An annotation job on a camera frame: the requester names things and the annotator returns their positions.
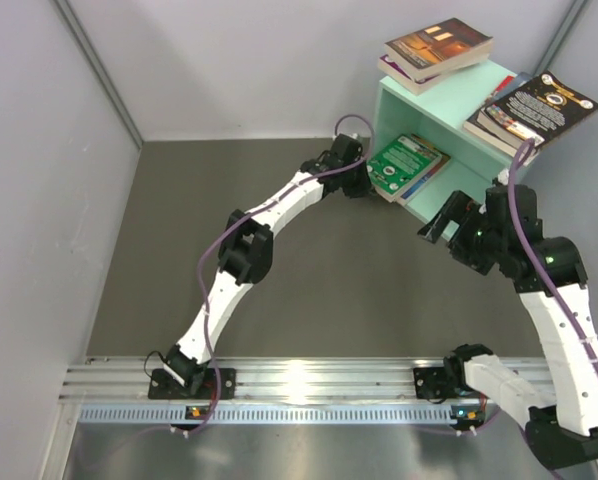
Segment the green back cover book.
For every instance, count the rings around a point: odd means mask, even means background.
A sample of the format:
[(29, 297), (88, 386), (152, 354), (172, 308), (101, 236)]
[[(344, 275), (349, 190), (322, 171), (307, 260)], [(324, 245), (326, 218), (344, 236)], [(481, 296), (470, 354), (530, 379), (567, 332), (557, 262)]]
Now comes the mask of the green back cover book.
[(392, 173), (385, 167), (385, 163), (390, 162), (397, 168), (402, 169), (406, 178), (414, 179), (438, 163), (443, 155), (442, 152), (418, 135), (402, 134), (367, 161), (369, 178), (371, 180), (371, 172), (376, 167), (379, 168), (380, 174), (387, 174), (391, 177)]

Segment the blue starry night book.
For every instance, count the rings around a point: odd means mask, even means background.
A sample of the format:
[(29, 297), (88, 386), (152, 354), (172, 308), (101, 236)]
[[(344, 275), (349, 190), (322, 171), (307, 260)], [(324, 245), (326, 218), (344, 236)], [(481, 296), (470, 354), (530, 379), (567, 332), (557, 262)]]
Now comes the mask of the blue starry night book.
[[(508, 87), (506, 87), (504, 89), (504, 91), (498, 98), (508, 94), (510, 91), (515, 90), (516, 88), (525, 84), (527, 81), (529, 81), (532, 78), (532, 76), (526, 72), (521, 72), (521, 73), (519, 73), (517, 75), (513, 75), (513, 76), (515, 76), (515, 79), (509, 84)], [(464, 121), (462, 128), (466, 132), (479, 138), (481, 141), (504, 152), (506, 155), (513, 157), (516, 154), (518, 148), (515, 147), (514, 145), (508, 143), (504, 139), (500, 138), (499, 136), (495, 135), (494, 133), (490, 132), (488, 129), (486, 129), (484, 126), (482, 126), (478, 122), (478, 117), (479, 117), (481, 109), (486, 107), (487, 105), (484, 105), (482, 102), (482, 104), (477, 108), (477, 110), (474, 113), (472, 113)]]

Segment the Edward Tulane dark book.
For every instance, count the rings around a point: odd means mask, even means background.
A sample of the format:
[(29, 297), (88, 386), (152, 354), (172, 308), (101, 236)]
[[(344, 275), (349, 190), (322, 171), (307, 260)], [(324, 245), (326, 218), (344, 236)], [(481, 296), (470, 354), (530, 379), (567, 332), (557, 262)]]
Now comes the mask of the Edward Tulane dark book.
[(384, 49), (401, 70), (419, 81), (487, 60), (493, 42), (492, 36), (450, 18), (394, 38)]

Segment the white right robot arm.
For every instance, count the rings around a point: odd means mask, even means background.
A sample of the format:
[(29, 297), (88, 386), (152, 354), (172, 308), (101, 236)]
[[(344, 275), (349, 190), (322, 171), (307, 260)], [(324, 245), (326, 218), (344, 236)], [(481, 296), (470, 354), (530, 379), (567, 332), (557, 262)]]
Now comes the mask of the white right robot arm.
[(457, 229), (447, 247), (454, 260), (481, 275), (497, 267), (511, 280), (533, 321), (554, 391), (538, 390), (484, 345), (464, 344), (443, 360), (442, 392), (494, 400), (549, 470), (598, 460), (598, 336), (577, 247), (544, 235), (536, 193), (525, 185), (490, 187), (484, 203), (456, 190), (418, 235), (436, 243), (451, 222)]

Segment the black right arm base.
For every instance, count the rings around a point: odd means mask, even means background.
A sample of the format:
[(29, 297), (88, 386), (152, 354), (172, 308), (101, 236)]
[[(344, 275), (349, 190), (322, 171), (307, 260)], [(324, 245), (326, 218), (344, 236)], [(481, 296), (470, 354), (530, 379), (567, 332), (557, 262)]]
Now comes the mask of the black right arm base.
[(489, 372), (467, 370), (464, 374), (455, 375), (441, 366), (415, 367), (413, 381), (416, 398), (432, 403), (478, 399), (484, 395), (495, 404), (502, 404), (497, 391), (498, 383)]

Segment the purple Roald Dahl book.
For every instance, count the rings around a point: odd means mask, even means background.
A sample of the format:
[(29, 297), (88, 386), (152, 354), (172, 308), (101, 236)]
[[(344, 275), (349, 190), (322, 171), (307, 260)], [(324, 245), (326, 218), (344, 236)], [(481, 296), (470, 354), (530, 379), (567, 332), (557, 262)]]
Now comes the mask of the purple Roald Dahl book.
[(443, 75), (437, 75), (423, 80), (414, 80), (409, 77), (395, 62), (387, 55), (382, 55), (378, 59), (378, 68), (387, 76), (395, 80), (400, 86), (404, 87), (414, 95), (420, 95), (432, 87), (439, 84)]

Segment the red Treehouse book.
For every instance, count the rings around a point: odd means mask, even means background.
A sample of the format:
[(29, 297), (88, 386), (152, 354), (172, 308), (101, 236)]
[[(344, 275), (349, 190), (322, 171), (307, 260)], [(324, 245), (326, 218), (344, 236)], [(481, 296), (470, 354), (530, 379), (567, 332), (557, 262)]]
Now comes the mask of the red Treehouse book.
[(513, 75), (507, 75), (498, 85), (497, 87), (486, 97), (486, 99), (483, 101), (484, 105), (487, 105), (488, 103), (492, 102), (493, 100), (495, 100), (496, 98), (498, 98), (502, 92), (504, 91), (504, 89), (506, 87), (509, 86), (509, 84), (515, 79), (515, 76)]

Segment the black back cover book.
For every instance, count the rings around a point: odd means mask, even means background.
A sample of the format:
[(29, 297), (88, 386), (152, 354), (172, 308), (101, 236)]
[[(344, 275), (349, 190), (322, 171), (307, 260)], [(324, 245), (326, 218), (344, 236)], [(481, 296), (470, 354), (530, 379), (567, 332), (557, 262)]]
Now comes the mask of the black back cover book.
[(535, 158), (597, 112), (598, 102), (546, 70), (482, 108), (478, 122), (518, 149), (531, 139)]

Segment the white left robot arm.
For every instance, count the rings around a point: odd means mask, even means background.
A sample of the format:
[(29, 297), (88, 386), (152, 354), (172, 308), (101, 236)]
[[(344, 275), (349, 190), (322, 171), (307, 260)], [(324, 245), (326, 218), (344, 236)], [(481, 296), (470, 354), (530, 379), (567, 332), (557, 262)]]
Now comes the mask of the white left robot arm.
[(281, 230), (332, 193), (342, 191), (358, 198), (369, 190), (361, 142), (339, 134), (329, 149), (303, 162), (272, 197), (250, 210), (237, 209), (230, 214), (226, 229), (198, 263), (202, 269), (210, 254), (218, 254), (213, 284), (199, 284), (203, 295), (200, 311), (163, 361), (173, 389), (184, 397), (202, 391), (218, 338), (241, 299), (269, 273), (274, 241)]

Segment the yellow blue cover book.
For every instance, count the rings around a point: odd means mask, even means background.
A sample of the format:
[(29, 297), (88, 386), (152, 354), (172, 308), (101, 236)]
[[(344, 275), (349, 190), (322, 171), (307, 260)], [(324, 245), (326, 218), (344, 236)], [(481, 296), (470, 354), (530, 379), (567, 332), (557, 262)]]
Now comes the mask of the yellow blue cover book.
[(371, 172), (371, 180), (375, 192), (388, 202), (403, 204), (410, 197), (413, 197), (426, 181), (430, 180), (436, 173), (442, 170), (449, 160), (450, 157), (448, 155), (443, 155), (438, 163), (431, 166), (424, 174), (414, 179), (406, 178), (404, 171), (397, 168), (393, 163), (385, 163), (385, 167), (392, 173), (392, 176), (389, 177), (387, 174), (380, 174), (379, 168), (376, 167)]

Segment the orange blue sunset book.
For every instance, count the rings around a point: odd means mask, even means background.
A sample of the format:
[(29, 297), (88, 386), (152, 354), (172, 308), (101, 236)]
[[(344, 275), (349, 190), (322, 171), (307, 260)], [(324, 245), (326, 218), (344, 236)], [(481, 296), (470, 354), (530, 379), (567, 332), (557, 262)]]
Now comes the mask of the orange blue sunset book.
[(444, 155), (438, 164), (431, 168), (426, 174), (424, 174), (419, 180), (417, 180), (412, 186), (408, 187), (405, 192), (397, 199), (397, 203), (401, 206), (405, 206), (408, 201), (415, 197), (419, 191), (435, 177), (436, 174), (441, 172), (445, 166), (449, 163), (451, 158)]

